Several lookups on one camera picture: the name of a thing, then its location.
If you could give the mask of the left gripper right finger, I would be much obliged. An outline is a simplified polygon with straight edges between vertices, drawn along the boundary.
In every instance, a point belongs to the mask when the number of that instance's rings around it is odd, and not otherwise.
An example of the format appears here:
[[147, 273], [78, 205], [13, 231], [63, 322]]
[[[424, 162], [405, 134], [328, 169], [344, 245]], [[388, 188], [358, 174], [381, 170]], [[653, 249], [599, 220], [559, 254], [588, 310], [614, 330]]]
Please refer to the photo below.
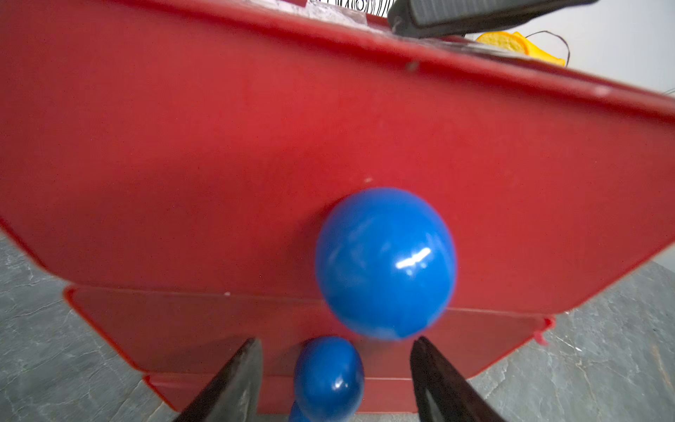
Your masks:
[[410, 365], [421, 421], [504, 422], [426, 337], [414, 341]]

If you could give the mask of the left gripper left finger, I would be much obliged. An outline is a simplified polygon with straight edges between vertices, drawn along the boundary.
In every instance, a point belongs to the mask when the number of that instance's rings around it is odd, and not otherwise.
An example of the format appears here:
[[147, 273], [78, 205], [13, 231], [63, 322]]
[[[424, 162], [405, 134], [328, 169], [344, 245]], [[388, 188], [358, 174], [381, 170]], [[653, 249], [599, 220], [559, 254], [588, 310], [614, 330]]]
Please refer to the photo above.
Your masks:
[[262, 342], [250, 338], [174, 421], [253, 421], [262, 381]]

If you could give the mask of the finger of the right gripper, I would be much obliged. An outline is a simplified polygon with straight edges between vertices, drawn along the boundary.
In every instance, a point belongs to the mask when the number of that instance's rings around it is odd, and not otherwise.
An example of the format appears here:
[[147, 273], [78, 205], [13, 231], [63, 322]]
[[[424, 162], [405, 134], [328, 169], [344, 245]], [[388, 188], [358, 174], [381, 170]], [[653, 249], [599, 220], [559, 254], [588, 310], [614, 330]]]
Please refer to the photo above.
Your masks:
[[392, 32], [415, 39], [502, 31], [595, 0], [398, 0], [388, 10]]

